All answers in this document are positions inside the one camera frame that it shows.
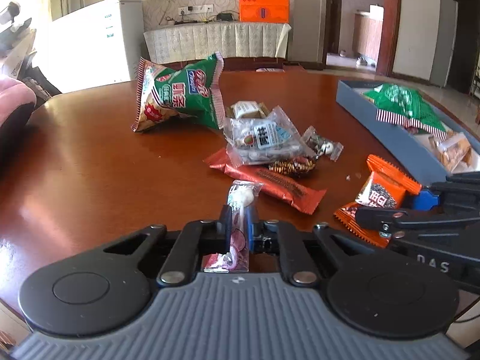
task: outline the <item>door frame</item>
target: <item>door frame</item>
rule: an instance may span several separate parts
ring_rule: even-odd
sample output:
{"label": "door frame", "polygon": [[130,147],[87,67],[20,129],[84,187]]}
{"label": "door frame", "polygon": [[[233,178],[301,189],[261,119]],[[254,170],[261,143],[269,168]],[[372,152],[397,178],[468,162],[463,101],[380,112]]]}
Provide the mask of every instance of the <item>door frame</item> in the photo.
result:
{"label": "door frame", "polygon": [[[326,66],[327,52],[330,44],[338,44],[338,39],[330,39],[330,27],[337,25],[339,17],[335,17],[340,12],[340,8],[335,6],[334,0],[327,0],[327,15],[325,38],[323,40],[323,58],[322,63]],[[382,38],[380,42],[380,51],[378,54],[376,74],[383,76],[390,76],[393,71],[393,64],[395,61],[395,53],[397,51],[398,27],[400,25],[400,10],[402,0],[383,0],[383,26]],[[340,32],[335,33],[335,37],[340,36]]]}

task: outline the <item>orange candy package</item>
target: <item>orange candy package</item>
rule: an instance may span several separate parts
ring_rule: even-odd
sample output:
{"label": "orange candy package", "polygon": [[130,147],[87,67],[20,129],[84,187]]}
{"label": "orange candy package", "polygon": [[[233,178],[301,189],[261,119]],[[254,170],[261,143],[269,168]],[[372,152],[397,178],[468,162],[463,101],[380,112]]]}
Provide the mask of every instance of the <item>orange candy package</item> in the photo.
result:
{"label": "orange candy package", "polygon": [[362,205],[399,208],[407,192],[418,195],[422,186],[391,163],[376,155],[368,156],[367,166],[371,170],[371,174],[357,195],[355,202],[339,208],[334,212],[334,216],[358,237],[373,245],[385,248],[388,245],[388,238],[381,237],[378,231],[362,229],[355,222],[357,208]]}

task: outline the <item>red snack wrapper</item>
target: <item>red snack wrapper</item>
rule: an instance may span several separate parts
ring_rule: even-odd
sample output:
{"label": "red snack wrapper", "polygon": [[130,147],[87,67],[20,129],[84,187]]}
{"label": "red snack wrapper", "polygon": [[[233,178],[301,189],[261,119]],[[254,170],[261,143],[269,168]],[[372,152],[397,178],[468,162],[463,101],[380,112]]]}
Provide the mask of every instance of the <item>red snack wrapper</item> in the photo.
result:
{"label": "red snack wrapper", "polygon": [[357,208],[361,205],[398,208],[407,192],[418,195],[422,186],[391,163],[376,155],[368,156],[367,165],[371,174],[357,195],[355,202],[340,207],[334,212],[334,216],[361,239],[385,248],[389,242],[388,238],[381,237],[378,231],[362,229],[355,222]]}
{"label": "red snack wrapper", "polygon": [[217,151],[204,162],[210,168],[221,170],[226,175],[244,181],[262,183],[262,192],[288,202],[300,212],[313,214],[326,190],[312,190],[290,177],[272,172],[263,166],[240,166],[234,168],[225,149]]}

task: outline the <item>blue brand logo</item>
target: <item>blue brand logo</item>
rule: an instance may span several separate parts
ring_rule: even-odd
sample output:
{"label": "blue brand logo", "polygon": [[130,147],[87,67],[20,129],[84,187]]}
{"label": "blue brand logo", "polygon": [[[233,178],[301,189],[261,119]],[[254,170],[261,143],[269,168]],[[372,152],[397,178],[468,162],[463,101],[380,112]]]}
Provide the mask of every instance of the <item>blue brand logo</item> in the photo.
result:
{"label": "blue brand logo", "polygon": [[188,77],[188,92],[193,95],[198,94],[197,87],[195,86],[195,70],[187,69],[187,77]]}

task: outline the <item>power outlet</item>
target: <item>power outlet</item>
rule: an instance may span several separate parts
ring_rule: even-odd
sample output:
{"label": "power outlet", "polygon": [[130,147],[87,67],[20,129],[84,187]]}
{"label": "power outlet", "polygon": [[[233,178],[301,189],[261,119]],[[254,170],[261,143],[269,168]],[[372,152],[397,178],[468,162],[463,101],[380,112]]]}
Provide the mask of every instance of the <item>power outlet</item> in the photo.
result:
{"label": "power outlet", "polygon": [[178,15],[191,15],[194,13],[213,13],[213,4],[190,5],[178,8]]}

